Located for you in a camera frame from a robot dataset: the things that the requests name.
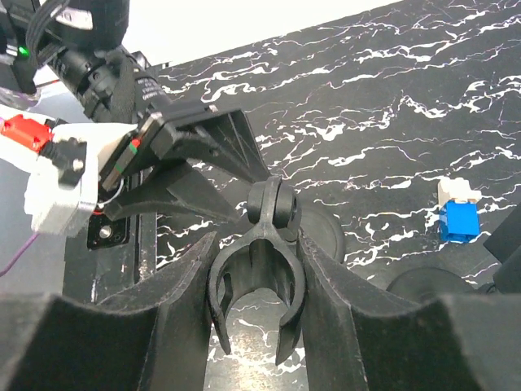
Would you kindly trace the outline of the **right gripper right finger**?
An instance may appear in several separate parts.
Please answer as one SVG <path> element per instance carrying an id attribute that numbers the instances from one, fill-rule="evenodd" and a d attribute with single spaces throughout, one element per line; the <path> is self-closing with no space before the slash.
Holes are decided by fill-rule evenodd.
<path id="1" fill-rule="evenodd" d="M 356 317 L 392 317 L 415 304 L 348 270 L 305 234 L 298 254 L 307 283 L 302 334 L 309 389 L 367 390 Z"/>

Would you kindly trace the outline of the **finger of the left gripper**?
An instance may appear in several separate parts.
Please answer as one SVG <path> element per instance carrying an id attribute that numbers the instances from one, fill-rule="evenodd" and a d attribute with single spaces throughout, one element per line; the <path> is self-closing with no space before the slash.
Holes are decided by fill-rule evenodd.
<path id="1" fill-rule="evenodd" d="M 197 214 L 225 222 L 239 219 L 236 209 L 187 162 L 154 169 L 141 185 L 104 208 L 112 221 L 143 213 Z"/>
<path id="2" fill-rule="evenodd" d="M 240 110 L 205 112 L 178 121 L 175 152 L 215 166 L 244 182 L 261 182 L 269 170 L 246 114 Z"/>

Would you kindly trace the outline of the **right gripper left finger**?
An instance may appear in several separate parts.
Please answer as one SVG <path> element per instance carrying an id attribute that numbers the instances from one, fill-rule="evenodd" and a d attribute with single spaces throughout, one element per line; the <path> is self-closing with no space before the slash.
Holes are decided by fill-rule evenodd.
<path id="1" fill-rule="evenodd" d="M 217 234 L 206 234 L 178 261 L 99 303 L 119 313 L 155 310 L 139 390 L 204 387 L 211 331 L 206 283 L 218 253 Z"/>

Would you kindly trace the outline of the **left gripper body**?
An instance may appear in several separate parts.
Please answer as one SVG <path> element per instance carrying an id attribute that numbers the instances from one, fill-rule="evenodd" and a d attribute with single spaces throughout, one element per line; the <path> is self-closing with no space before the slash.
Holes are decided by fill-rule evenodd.
<path id="1" fill-rule="evenodd" d="M 195 104 L 149 104 L 135 128 L 123 133 L 115 145 L 106 146 L 99 153 L 99 185 L 111 190 L 124 177 L 141 170 L 164 165 L 168 162 L 189 160 L 175 152 L 178 121 L 213 111 L 210 107 Z"/>

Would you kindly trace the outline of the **round base microphone stand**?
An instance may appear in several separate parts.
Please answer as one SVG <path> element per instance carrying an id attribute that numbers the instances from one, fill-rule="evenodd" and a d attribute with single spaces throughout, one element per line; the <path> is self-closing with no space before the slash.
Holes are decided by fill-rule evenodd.
<path id="1" fill-rule="evenodd" d="M 451 244 L 425 266 L 398 274 L 387 290 L 416 303 L 441 294 L 519 294 L 520 206 L 482 244 Z"/>

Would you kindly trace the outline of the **orange microphone stand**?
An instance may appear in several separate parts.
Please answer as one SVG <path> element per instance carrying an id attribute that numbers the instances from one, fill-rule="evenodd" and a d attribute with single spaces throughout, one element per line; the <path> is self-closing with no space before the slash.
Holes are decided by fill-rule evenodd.
<path id="1" fill-rule="evenodd" d="M 300 201 L 278 176 L 252 185 L 247 218 L 251 229 L 223 248 L 210 267 L 208 306 L 221 347 L 230 354 L 226 319 L 232 305 L 260 288 L 274 292 L 287 306 L 278 327 L 275 362 L 281 364 L 300 338 L 306 291 L 300 236 L 306 234 L 332 259 L 342 261 L 344 233 L 338 218 L 321 205 Z"/>

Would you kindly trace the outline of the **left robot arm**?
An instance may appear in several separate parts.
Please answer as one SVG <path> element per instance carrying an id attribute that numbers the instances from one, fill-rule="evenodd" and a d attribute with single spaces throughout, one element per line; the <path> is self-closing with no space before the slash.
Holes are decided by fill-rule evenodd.
<path id="1" fill-rule="evenodd" d="M 26 194 L 33 229 L 75 235 L 89 218 L 234 209 L 191 167 L 201 160 L 247 183 L 269 171 L 246 114 L 176 103 L 121 44 L 126 1 L 4 1 L 1 96 L 32 105 L 36 72 L 49 66 L 83 107 L 86 122 L 4 119 L 2 157 L 34 161 Z"/>

